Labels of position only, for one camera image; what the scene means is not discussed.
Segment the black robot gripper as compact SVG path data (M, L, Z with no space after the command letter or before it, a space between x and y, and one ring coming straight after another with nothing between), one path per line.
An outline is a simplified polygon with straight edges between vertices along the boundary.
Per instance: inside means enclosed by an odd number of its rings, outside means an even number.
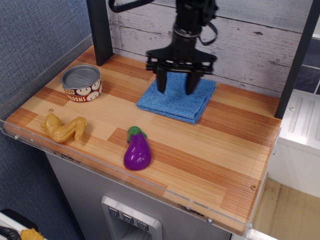
M187 74L185 92L190 95L195 90L201 75L211 75L215 55L196 49L195 37L174 34L170 45L146 52L146 69L156 73L157 90L164 94L167 72Z

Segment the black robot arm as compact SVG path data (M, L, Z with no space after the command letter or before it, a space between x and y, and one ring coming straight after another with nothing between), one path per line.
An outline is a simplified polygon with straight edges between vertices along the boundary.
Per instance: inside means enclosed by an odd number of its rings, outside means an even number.
M156 74L157 90L164 93L167 84L167 73L187 74L185 93L191 94L203 75L211 75L215 55L196 49L202 28L208 26L215 37L207 42L200 40L204 46L212 44L218 31L211 23L218 6L214 0L178 0L176 2L176 19L173 24L172 42L169 46L149 50L146 69Z

